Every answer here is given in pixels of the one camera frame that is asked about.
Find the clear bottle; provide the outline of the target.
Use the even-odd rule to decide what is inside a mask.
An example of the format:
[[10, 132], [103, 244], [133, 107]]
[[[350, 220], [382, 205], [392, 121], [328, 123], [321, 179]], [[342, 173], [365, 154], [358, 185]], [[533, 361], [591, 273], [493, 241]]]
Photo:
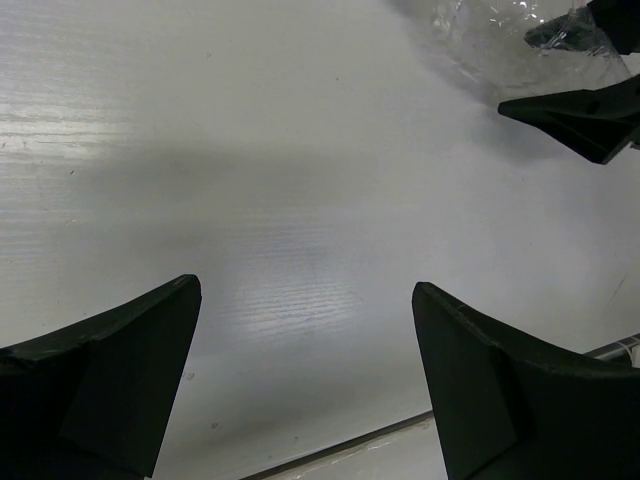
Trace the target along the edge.
[[585, 1], [393, 1], [424, 65], [488, 105], [632, 72]]

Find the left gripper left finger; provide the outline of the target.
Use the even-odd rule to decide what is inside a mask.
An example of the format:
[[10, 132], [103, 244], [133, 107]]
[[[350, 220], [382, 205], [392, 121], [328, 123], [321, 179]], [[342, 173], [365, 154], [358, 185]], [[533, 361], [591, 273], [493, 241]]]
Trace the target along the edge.
[[181, 275], [1, 350], [4, 479], [149, 479], [201, 307]]

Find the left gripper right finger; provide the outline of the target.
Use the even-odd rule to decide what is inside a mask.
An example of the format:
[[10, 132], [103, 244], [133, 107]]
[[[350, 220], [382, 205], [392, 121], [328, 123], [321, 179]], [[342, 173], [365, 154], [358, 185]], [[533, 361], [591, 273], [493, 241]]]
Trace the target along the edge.
[[421, 360], [451, 479], [635, 479], [639, 371], [575, 353], [422, 282]]

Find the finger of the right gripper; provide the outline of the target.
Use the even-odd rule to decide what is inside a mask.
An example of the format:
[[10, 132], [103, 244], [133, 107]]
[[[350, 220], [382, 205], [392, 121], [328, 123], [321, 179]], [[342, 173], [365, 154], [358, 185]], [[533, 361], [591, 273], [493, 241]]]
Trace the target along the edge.
[[610, 46], [620, 55], [639, 52], [639, 2], [589, 1], [526, 32], [534, 48], [585, 52]]
[[498, 113], [535, 127], [586, 160], [606, 165], [639, 148], [639, 77], [596, 90], [503, 101]]

